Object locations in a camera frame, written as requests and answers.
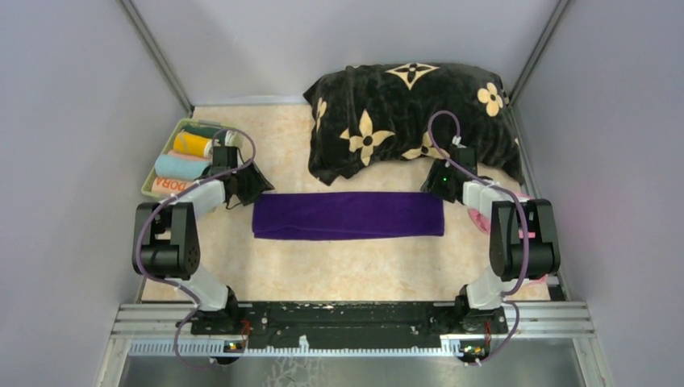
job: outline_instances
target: gray wall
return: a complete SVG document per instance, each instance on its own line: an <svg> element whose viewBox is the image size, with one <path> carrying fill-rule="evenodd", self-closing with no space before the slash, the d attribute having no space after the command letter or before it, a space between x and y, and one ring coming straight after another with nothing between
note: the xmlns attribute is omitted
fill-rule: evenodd
<svg viewBox="0 0 684 387"><path fill-rule="evenodd" d="M0 385L93 385L182 111L113 0L0 5Z"/></svg>
<svg viewBox="0 0 684 387"><path fill-rule="evenodd" d="M684 2L577 2L520 99L572 293L619 386L682 385Z"/></svg>
<svg viewBox="0 0 684 387"><path fill-rule="evenodd" d="M136 0L196 105L298 101L345 65L456 61L512 83L556 0Z"/></svg>

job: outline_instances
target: beige flower pattern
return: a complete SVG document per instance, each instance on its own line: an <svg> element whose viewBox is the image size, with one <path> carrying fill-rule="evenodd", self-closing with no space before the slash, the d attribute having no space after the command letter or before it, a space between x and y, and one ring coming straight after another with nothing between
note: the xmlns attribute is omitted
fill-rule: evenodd
<svg viewBox="0 0 684 387"><path fill-rule="evenodd" d="M508 106L508 104L511 103L511 100L508 98L508 94L506 94L506 90L501 89L501 95L503 96L503 104Z"/></svg>
<svg viewBox="0 0 684 387"><path fill-rule="evenodd" d="M397 77L400 77L406 84L407 88L411 90L415 82L418 81L423 75L430 73L431 71L435 71L438 68L439 67L424 63L407 63L403 66L389 69L385 71L385 73L394 74Z"/></svg>
<svg viewBox="0 0 684 387"><path fill-rule="evenodd" d="M376 147L380 146L388 137L394 135L391 131L373 131L373 121L371 121L368 111L364 110L359 121L359 131L361 135L349 135L349 128L345 129L340 135L341 139L349 140L349 151L356 152L361 149L361 162L368 166L370 157Z"/></svg>
<svg viewBox="0 0 684 387"><path fill-rule="evenodd" d="M442 155L432 146L430 135L425 132L423 134L423 146L416 149L409 149L402 154L405 159L413 160L421 155L430 156L435 159L444 159Z"/></svg>
<svg viewBox="0 0 684 387"><path fill-rule="evenodd" d="M478 100L487 106L487 114L490 117L495 117L503 107L503 100L499 97L496 86L491 82L487 82L486 89L478 90Z"/></svg>
<svg viewBox="0 0 684 387"><path fill-rule="evenodd" d="M327 102L325 102L322 98L319 98L319 103L316 107L316 130L320 129L320 119L323 117L323 114L325 114L326 109Z"/></svg>

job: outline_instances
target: rolled towel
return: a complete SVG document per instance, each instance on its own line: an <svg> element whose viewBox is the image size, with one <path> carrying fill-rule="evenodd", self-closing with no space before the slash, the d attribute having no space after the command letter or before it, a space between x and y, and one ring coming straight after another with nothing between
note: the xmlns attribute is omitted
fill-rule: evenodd
<svg viewBox="0 0 684 387"><path fill-rule="evenodd" d="M173 157L178 157L179 159L186 159L186 160L192 160L192 161L211 161L211 159L208 159L206 157L197 157L197 156L191 156L191 155L186 155L185 153L180 153L176 151L169 151L166 153L169 156Z"/></svg>
<svg viewBox="0 0 684 387"><path fill-rule="evenodd" d="M182 131L173 139L173 150L186 155L209 158L211 157L211 140Z"/></svg>
<svg viewBox="0 0 684 387"><path fill-rule="evenodd" d="M152 189L150 190L155 194L168 197L171 196L171 194L177 194L190 187L191 184L192 181L181 181L157 176L156 179L154 179Z"/></svg>
<svg viewBox="0 0 684 387"><path fill-rule="evenodd" d="M183 160L169 155L160 155L154 163L157 176L183 181L193 181L209 167L209 160Z"/></svg>
<svg viewBox="0 0 684 387"><path fill-rule="evenodd" d="M183 131L186 131L190 134L193 135L199 135L201 137L211 139L214 137L214 134L219 131L220 129L216 127L203 127L203 126L195 126L195 125L185 125L182 128ZM234 131L229 131L226 133L221 133L220 135L216 136L216 139L219 141L219 144L224 144L224 145L235 145L235 146L240 146L239 142L236 142L235 137L237 137L238 134L235 133Z"/></svg>

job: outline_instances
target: red wire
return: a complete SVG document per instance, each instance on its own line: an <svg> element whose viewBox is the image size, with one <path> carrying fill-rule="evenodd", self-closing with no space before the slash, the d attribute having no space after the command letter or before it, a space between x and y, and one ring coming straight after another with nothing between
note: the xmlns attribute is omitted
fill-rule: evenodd
<svg viewBox="0 0 684 387"><path fill-rule="evenodd" d="M251 333L251 330L249 329L249 320L245 319L242 320L242 323L244 324L242 326L242 331L240 331L240 336L242 337L242 349L244 350L245 346L247 345L247 339L249 339L249 334Z"/></svg>
<svg viewBox="0 0 684 387"><path fill-rule="evenodd" d="M485 321L485 346L490 345L491 342L491 327L490 322Z"/></svg>

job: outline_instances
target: black pillow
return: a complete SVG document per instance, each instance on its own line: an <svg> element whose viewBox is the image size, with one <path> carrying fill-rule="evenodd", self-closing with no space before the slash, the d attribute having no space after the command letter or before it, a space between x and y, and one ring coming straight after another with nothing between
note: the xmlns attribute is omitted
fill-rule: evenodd
<svg viewBox="0 0 684 387"><path fill-rule="evenodd" d="M523 183L519 149L501 78L464 64L348 66L321 77L304 93L312 107L309 171L326 185L380 160L441 159L428 138L428 120L449 110L461 143L478 161ZM456 134L447 115L433 124L446 149Z"/></svg>

